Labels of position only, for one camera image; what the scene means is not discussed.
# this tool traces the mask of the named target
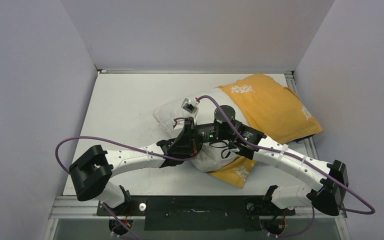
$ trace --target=white table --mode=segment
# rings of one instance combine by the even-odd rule
[[[250,74],[218,73],[123,73],[99,74],[93,89],[82,136],[96,136],[127,145],[143,147],[169,136],[152,116],[152,111],[174,99],[202,90],[226,85]],[[284,74],[268,74],[287,86]],[[100,144],[107,150],[118,150],[106,142],[79,140],[74,159],[89,147]],[[304,144],[291,143],[292,149],[307,154]],[[196,169],[191,162],[175,167],[147,168],[111,178],[132,195],[198,196],[198,195],[264,195],[271,185],[295,186],[302,182],[272,166],[258,162],[244,188],[225,183]],[[63,195],[76,195],[71,178]]]

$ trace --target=robotic arm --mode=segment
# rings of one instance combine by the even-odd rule
[[[196,104],[186,99],[182,107],[195,113]],[[302,155],[235,120],[232,107],[223,105],[221,108],[241,137],[229,125],[226,116],[216,109],[213,123],[197,125],[193,117],[186,117],[177,138],[161,140],[134,150],[103,150],[100,145],[92,146],[69,167],[77,199],[97,199],[113,209],[126,208],[130,201],[129,191],[111,183],[109,180],[112,176],[143,168],[174,167],[193,158],[204,143],[228,141],[231,152],[274,166],[303,182],[292,187],[270,187],[264,197],[269,198],[280,210],[313,206],[327,215],[339,214],[346,191],[319,171],[308,167],[304,161],[311,162],[322,172],[348,186],[345,164],[337,160],[328,163]]]

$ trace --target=yellow fabric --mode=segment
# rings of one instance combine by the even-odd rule
[[[280,144],[304,138],[323,129],[300,98],[288,87],[264,74],[253,74],[235,83],[220,86],[240,108],[249,126]],[[243,188],[256,161],[239,157],[212,176]]]

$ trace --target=gray floor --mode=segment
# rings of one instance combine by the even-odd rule
[[[287,219],[287,233],[295,233],[305,228],[309,219]],[[265,232],[245,232],[242,229],[225,231],[144,231],[144,220],[135,220],[133,230],[148,240],[262,240],[266,239]],[[110,238],[107,219],[60,219],[55,231],[54,240],[114,240]],[[288,237],[288,240],[339,240],[340,236],[333,218],[316,219],[313,227],[306,233]]]

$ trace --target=cloth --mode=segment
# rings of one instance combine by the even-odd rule
[[[280,85],[267,75],[253,74],[219,88],[237,104],[250,127],[265,133],[280,144],[323,130],[290,88]],[[241,156],[209,174],[243,188],[255,164],[255,160]]]

